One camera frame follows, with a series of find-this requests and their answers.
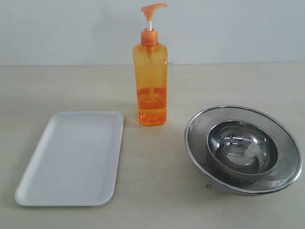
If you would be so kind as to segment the orange pump soap bottle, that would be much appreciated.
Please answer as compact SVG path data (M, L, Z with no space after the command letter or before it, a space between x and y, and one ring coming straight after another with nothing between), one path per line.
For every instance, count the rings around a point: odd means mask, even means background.
M138 117L143 126L163 125L167 120L168 50L152 27L154 12L167 7L156 3L141 8L148 25L133 48Z

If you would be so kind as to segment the small stainless steel bowl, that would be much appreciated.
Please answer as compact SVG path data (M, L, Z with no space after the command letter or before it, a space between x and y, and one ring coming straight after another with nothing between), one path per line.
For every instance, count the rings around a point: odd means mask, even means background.
M240 120L215 124L206 138L209 161L237 184L251 184L278 165L279 150L262 128Z

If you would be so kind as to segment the steel mesh strainer basin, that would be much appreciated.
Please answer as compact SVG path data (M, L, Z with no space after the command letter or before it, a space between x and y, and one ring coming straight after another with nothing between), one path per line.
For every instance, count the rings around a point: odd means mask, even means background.
M240 120L265 130L274 140L280 159L276 168L265 178L251 184L237 184L218 170L208 159L206 138L211 128L222 121ZM184 133L186 150L209 184L242 196L275 193L290 186L302 170L302 155L290 132L276 119L258 110L237 105L220 105L196 114Z

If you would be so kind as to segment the white rectangular plastic tray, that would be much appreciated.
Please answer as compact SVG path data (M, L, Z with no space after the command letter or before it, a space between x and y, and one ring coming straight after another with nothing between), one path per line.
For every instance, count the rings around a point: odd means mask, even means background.
M14 199L25 207L100 206L113 196L124 116L115 111L54 114Z

